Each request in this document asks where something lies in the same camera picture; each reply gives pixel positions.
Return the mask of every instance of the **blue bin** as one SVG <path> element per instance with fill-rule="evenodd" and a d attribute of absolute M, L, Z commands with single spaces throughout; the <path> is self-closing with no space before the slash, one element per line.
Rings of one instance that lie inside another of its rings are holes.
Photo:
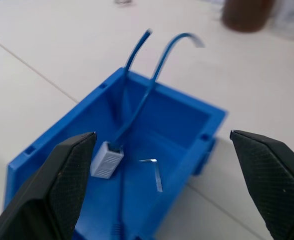
<path fill-rule="evenodd" d="M 118 69 L 67 115 L 47 130 L 8 165 L 5 207 L 23 182 L 49 156 L 56 144 L 85 132 L 96 132 L 97 153 L 113 139 L 117 124 L 115 99 L 123 68 Z M 129 72 L 124 118 L 130 118 L 149 79 Z M 193 173 L 199 173 L 214 144 L 214 133 L 225 112 L 161 84 L 147 100 L 127 136 L 129 158 L 124 170 L 123 222 L 126 240 L 151 240 L 175 198 Z M 163 192 L 157 192 L 153 166 L 139 163 L 157 159 Z M 119 183 L 115 177 L 89 177 L 74 239 L 108 240 L 117 212 Z"/>

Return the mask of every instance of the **white connector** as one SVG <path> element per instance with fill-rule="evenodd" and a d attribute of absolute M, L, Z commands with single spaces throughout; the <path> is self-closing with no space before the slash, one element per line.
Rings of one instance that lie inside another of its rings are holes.
<path fill-rule="evenodd" d="M 109 179 L 123 158 L 123 151 L 110 149 L 110 143 L 104 141 L 91 162 L 92 177 Z"/>

